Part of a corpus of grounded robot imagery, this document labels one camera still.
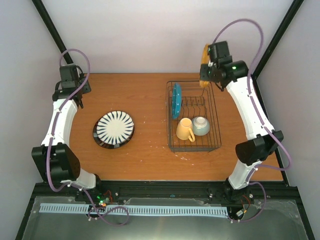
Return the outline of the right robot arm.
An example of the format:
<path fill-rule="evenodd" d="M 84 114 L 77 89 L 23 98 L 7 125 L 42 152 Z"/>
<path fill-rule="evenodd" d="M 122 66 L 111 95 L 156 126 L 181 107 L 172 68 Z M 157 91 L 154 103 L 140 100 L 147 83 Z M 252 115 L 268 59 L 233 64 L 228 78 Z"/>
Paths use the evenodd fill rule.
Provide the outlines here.
<path fill-rule="evenodd" d="M 243 60 L 233 61 L 228 43 L 220 41 L 206 44 L 201 57 L 199 85 L 209 83 L 227 90 L 242 119 L 247 140 L 235 147 L 237 163 L 224 183 L 223 197 L 230 203 L 240 200 L 246 192 L 251 177 L 284 139 L 266 117 L 248 75 Z"/>

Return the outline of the dark wire dish rack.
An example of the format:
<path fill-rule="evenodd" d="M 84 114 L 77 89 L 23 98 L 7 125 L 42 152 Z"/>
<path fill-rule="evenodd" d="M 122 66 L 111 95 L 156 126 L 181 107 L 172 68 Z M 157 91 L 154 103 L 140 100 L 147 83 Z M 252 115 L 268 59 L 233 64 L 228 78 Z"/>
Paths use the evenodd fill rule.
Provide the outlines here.
<path fill-rule="evenodd" d="M 173 117 L 173 101 L 176 91 L 181 94 L 180 112 Z M 183 118 L 192 120 L 204 117 L 210 129 L 203 136 L 195 136 L 195 141 L 181 140 L 176 136 L 178 123 Z M 214 91 L 211 85 L 201 88 L 197 80 L 168 81 L 166 83 L 166 125 L 167 142 L 172 152 L 211 152 L 221 147 L 221 134 Z"/>

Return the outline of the pale green ceramic bowl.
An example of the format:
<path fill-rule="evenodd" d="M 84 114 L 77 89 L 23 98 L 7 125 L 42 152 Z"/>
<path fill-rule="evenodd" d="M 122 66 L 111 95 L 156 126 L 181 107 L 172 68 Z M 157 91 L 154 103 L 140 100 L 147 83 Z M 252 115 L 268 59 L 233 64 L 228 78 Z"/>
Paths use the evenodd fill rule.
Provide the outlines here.
<path fill-rule="evenodd" d="M 203 116 L 196 116 L 192 119 L 192 130 L 196 136 L 204 136 L 210 131 L 210 123 Z"/>

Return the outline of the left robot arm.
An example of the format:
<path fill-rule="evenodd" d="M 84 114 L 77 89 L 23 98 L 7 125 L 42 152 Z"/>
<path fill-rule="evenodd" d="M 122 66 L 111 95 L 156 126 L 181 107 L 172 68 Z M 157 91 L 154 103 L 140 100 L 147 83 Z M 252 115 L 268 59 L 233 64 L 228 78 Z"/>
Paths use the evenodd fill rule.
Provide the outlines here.
<path fill-rule="evenodd" d="M 104 188 L 97 184 L 97 176 L 81 168 L 80 161 L 70 148 L 70 134 L 74 117 L 83 108 L 83 94 L 91 87 L 82 69 L 75 64 L 59 68 L 61 80 L 56 84 L 50 125 L 40 146 L 33 147 L 32 159 L 47 183 L 61 183 L 86 189 L 92 201 L 103 198 Z"/>

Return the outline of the teal dotted plate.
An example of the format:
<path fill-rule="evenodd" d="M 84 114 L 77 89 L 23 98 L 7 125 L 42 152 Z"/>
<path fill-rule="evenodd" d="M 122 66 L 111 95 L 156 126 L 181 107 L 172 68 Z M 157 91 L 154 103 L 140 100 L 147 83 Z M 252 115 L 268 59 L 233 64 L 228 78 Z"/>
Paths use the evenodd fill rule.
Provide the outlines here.
<path fill-rule="evenodd" d="M 182 88 L 179 83 L 175 83 L 172 90 L 172 119 L 177 119 L 181 112 Z"/>

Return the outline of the orange dotted plate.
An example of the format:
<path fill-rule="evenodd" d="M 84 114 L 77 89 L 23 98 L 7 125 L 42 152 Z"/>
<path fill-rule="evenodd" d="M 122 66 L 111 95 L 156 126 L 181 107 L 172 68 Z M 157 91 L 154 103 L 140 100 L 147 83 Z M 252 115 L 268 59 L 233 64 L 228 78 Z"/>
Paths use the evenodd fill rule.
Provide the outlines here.
<path fill-rule="evenodd" d="M 201 57 L 201 64 L 200 64 L 200 72 L 199 72 L 199 85 L 201 88 L 206 88 L 209 84 L 209 61 L 210 56 L 208 54 L 209 44 L 207 43 L 204 46 L 202 57 Z"/>

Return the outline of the yellow ceramic mug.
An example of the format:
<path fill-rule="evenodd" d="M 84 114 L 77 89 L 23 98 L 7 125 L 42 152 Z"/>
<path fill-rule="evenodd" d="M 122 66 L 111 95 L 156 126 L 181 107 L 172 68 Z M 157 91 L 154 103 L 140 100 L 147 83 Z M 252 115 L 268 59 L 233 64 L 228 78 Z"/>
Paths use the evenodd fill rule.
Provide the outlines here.
<path fill-rule="evenodd" d="M 189 118 L 182 118 L 176 128 L 176 136 L 180 140 L 189 140 L 190 142 L 194 142 L 195 135 L 193 133 L 193 123 L 192 120 Z"/>

